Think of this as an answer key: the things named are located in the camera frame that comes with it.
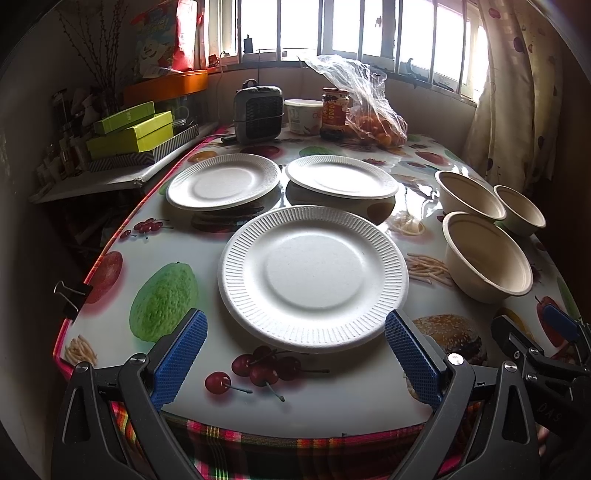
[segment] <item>white plate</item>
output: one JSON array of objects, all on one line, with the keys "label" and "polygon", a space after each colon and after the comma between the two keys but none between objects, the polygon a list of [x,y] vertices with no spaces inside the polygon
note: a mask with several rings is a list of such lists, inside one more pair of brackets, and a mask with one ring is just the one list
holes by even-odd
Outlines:
[{"label": "white plate", "polygon": [[291,162],[285,171],[293,182],[335,197],[374,200],[391,197],[398,182],[381,168],[348,157],[311,155]]},{"label": "white plate", "polygon": [[208,158],[179,173],[166,198],[185,210],[221,210],[251,202],[279,183],[280,170],[268,158],[234,153]]},{"label": "white plate", "polygon": [[228,242],[217,275],[232,316],[256,337],[296,352],[344,350],[384,331],[408,292],[398,247],[342,210],[272,210]]}]

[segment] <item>curtain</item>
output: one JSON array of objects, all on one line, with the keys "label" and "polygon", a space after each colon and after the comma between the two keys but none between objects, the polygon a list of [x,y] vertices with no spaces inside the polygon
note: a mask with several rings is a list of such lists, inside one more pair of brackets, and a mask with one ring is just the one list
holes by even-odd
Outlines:
[{"label": "curtain", "polygon": [[527,0],[478,0],[489,72],[463,159],[490,184],[529,192],[554,167],[560,38]]}]

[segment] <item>portable heater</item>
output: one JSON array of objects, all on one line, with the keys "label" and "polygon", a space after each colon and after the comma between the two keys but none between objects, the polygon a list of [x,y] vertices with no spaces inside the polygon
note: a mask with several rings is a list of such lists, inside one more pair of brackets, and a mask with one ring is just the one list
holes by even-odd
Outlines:
[{"label": "portable heater", "polygon": [[234,97],[234,127],[240,144],[271,140],[281,133],[283,95],[280,88],[259,86],[250,79]]}]

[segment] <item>beige bowl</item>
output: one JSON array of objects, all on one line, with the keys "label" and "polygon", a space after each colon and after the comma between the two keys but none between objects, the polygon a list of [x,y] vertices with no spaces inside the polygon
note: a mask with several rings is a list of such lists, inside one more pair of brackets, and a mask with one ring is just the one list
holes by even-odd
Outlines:
[{"label": "beige bowl", "polygon": [[475,215],[454,212],[443,219],[445,263],[464,293],[482,303],[525,295],[534,278],[519,245],[503,230]]},{"label": "beige bowl", "polygon": [[494,193],[478,182],[454,173],[440,170],[435,174],[439,190],[439,201],[445,213],[466,212],[478,215],[489,222],[503,220],[505,207]]},{"label": "beige bowl", "polygon": [[494,190],[507,211],[503,225],[511,232],[519,236],[530,236],[538,228],[546,226],[544,215],[530,199],[503,185],[496,185]]}]

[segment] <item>metal bolt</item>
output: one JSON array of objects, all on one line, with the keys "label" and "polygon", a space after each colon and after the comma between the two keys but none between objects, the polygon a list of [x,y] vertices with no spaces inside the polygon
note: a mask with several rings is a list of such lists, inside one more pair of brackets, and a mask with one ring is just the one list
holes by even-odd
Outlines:
[{"label": "metal bolt", "polygon": [[452,365],[461,365],[462,363],[464,363],[464,357],[462,357],[458,353],[450,353],[447,356],[447,359]]},{"label": "metal bolt", "polygon": [[517,372],[517,365],[515,365],[513,362],[504,362],[503,367],[508,372]]},{"label": "metal bolt", "polygon": [[141,365],[146,361],[146,356],[144,353],[136,353],[135,355],[132,355],[131,358],[129,359],[129,362],[132,365]]},{"label": "metal bolt", "polygon": [[86,372],[88,370],[88,367],[90,367],[90,364],[88,362],[80,362],[78,365],[76,365],[76,372],[81,374],[82,372]]}]

